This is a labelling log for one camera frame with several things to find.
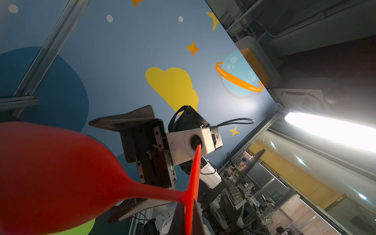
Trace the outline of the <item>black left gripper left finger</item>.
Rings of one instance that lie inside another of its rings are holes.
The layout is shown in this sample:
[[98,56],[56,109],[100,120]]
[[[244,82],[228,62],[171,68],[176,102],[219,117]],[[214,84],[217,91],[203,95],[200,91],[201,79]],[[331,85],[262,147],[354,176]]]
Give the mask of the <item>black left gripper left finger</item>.
[[184,235],[185,234],[185,205],[178,202],[168,235]]

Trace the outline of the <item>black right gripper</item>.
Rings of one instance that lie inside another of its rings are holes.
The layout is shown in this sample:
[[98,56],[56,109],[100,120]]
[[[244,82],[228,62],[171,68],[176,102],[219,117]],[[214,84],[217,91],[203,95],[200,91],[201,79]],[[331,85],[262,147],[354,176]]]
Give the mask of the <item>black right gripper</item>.
[[[147,185],[174,189],[176,174],[164,123],[155,118],[151,105],[126,114],[95,118],[89,126],[120,132],[127,163],[135,163],[140,182]],[[172,203],[170,200],[132,198],[124,200],[109,216],[109,224],[132,217],[149,208]]]

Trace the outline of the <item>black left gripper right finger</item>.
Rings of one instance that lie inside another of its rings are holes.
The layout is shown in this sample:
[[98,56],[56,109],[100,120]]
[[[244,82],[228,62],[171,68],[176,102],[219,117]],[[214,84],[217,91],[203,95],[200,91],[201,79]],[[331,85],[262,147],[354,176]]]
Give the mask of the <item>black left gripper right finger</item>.
[[192,235],[205,235],[204,224],[196,201],[193,202]]

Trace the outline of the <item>red wine glass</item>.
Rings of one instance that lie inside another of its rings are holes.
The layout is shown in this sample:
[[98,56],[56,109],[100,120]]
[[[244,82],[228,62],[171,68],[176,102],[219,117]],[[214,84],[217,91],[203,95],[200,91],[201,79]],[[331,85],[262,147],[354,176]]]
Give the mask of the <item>red wine glass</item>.
[[183,202],[185,235],[192,235],[201,147],[185,192],[131,179],[96,140],[29,122],[1,124],[1,234],[46,235],[75,228],[131,199]]

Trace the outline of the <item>green wine glass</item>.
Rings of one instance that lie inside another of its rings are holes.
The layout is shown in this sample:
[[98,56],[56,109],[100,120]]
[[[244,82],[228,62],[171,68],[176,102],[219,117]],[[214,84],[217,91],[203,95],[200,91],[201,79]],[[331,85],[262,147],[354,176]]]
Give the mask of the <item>green wine glass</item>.
[[72,229],[68,229],[68,230],[65,230],[65,231],[61,231],[61,232],[58,232],[58,233],[53,233],[53,234],[50,234],[50,235],[88,235],[94,224],[95,224],[95,221],[96,219],[93,219],[85,224],[82,224],[80,226],[77,226],[75,228],[72,228]]

